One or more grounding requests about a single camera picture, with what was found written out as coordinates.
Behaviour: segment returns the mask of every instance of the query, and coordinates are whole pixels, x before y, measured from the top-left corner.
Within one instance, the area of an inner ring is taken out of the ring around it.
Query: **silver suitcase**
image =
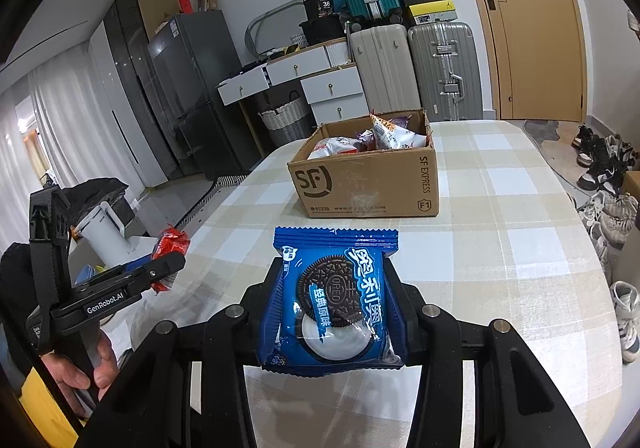
[[[409,46],[429,121],[482,119],[480,70],[471,28],[462,22],[413,27]]]
[[[350,36],[369,110],[420,108],[414,65],[402,25],[385,25]]]

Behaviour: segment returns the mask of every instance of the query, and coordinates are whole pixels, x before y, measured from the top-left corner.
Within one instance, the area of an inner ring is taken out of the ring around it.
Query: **yellow fabric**
[[[436,2],[419,3],[416,5],[410,5],[409,9],[411,14],[419,16],[421,14],[439,13],[444,11],[454,11],[455,5],[451,0],[438,0]]]
[[[72,448],[76,444],[78,434],[33,368],[22,385],[20,404],[51,448]]]

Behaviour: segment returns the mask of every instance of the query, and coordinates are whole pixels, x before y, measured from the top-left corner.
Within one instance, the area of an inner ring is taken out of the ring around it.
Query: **door frame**
[[[587,78],[587,55],[586,47],[584,43],[584,28],[582,26],[582,15],[580,13],[580,7],[578,0],[572,0],[574,2],[574,11],[578,21],[578,36],[580,38],[580,57],[582,60],[582,122],[584,123],[587,117],[587,90],[588,90],[588,78]],[[489,21],[489,10],[486,5],[486,0],[476,0],[478,4],[478,12],[480,14],[480,22],[482,24],[482,32],[484,33],[484,43],[486,44],[486,53],[489,59],[489,78],[491,81],[491,94],[492,105],[495,110],[495,118],[502,119],[500,111],[500,79],[498,76],[498,60],[495,53],[495,44],[492,37],[491,23]]]

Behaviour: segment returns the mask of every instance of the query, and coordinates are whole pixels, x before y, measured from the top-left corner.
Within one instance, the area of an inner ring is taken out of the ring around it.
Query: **white snack bag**
[[[309,154],[308,159],[318,159],[319,157],[329,157],[338,153],[358,153],[362,147],[362,142],[349,137],[328,137],[318,141],[314,150]]]
[[[402,148],[421,148],[427,146],[427,137],[402,128],[391,121],[380,119],[371,114],[373,134],[378,150],[398,150]]]

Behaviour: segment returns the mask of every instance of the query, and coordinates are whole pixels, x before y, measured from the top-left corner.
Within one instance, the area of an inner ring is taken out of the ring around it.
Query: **wooden door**
[[[575,0],[478,1],[500,118],[582,121],[584,41]]]

